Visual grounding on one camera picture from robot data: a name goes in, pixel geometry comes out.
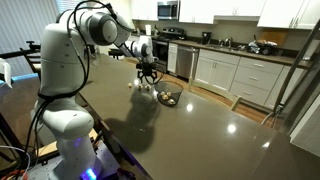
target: dishwasher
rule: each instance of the dishwasher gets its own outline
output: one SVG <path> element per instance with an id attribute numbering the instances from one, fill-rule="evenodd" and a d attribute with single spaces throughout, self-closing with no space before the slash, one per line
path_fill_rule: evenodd
<path id="1" fill-rule="evenodd" d="M 194 78 L 199 57 L 199 49 L 178 46 L 176 75 L 189 79 Z"/>

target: kitchen island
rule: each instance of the kitchen island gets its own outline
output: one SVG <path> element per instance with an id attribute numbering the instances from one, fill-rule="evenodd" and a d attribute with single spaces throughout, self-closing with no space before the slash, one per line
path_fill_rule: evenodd
<path id="1" fill-rule="evenodd" d="M 132 64 L 98 59 L 81 95 L 153 179 L 250 179 L 275 162 L 273 156 L 286 157 L 287 151 L 275 150 L 279 144 L 288 146 L 287 139 L 274 141 L 276 131 L 187 91 L 175 107 L 166 107 L 153 90 L 128 88 L 137 75 Z M 301 165 L 290 158 L 289 168 Z M 303 177 L 295 170 L 276 173 Z"/>

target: microwave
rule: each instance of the microwave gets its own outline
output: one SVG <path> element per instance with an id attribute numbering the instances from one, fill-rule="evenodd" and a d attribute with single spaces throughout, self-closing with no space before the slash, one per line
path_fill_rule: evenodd
<path id="1" fill-rule="evenodd" d="M 180 1 L 158 1 L 158 19 L 179 19 Z"/>

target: paper towel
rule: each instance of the paper towel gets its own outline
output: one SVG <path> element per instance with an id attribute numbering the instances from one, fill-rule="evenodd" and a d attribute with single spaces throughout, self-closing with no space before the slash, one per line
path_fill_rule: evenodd
<path id="1" fill-rule="evenodd" d="M 150 24 L 146 25 L 146 35 L 151 36 L 151 25 Z"/>

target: blue light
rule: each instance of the blue light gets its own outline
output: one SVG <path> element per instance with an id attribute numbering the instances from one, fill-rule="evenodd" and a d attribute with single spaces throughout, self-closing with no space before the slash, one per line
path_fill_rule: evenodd
<path id="1" fill-rule="evenodd" d="M 89 180 L 97 179 L 97 176 L 94 174 L 91 168 L 86 171 L 86 174 Z"/>
<path id="2" fill-rule="evenodd" d="M 12 79 L 14 81 L 18 81 L 18 80 L 23 80 L 23 79 L 28 79 L 28 78 L 34 78 L 37 76 L 38 76 L 38 74 L 33 73 L 33 74 L 26 74 L 26 75 L 22 75 L 22 76 L 15 76 L 15 77 L 12 77 Z"/>

